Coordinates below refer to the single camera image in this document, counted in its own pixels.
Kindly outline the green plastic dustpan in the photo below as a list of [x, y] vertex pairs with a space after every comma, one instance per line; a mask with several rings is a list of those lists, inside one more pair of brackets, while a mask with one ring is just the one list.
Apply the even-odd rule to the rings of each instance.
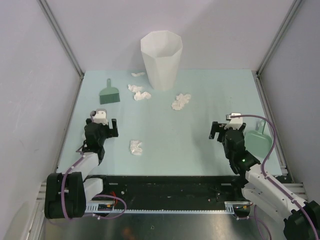
[[244, 135], [245, 147], [254, 156], [265, 158], [271, 150], [273, 140], [264, 134], [266, 121], [261, 120], [257, 130], [249, 130]]

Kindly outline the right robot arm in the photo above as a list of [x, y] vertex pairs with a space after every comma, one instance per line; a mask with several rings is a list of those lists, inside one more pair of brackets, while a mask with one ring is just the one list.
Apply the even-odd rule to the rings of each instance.
[[275, 221], [284, 224], [288, 240], [320, 238], [320, 205], [306, 201], [263, 169], [262, 163], [245, 147], [245, 123], [224, 124], [214, 121], [209, 134], [222, 143], [232, 171], [239, 176], [230, 188], [231, 196], [253, 202]]

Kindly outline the green hand brush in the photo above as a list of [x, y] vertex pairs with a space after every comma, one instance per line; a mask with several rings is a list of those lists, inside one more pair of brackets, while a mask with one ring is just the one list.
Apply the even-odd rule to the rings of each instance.
[[107, 79], [106, 88], [99, 93], [99, 102], [101, 105], [120, 102], [120, 92], [112, 86], [110, 78]]

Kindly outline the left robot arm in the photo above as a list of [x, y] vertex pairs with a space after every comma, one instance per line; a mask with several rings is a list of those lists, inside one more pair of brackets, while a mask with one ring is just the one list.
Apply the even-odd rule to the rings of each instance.
[[48, 220], [81, 218], [85, 214], [87, 198], [84, 181], [104, 159], [105, 140], [119, 136], [117, 120], [109, 124], [86, 120], [85, 140], [77, 150], [80, 159], [65, 173], [51, 173], [46, 179], [44, 215]]

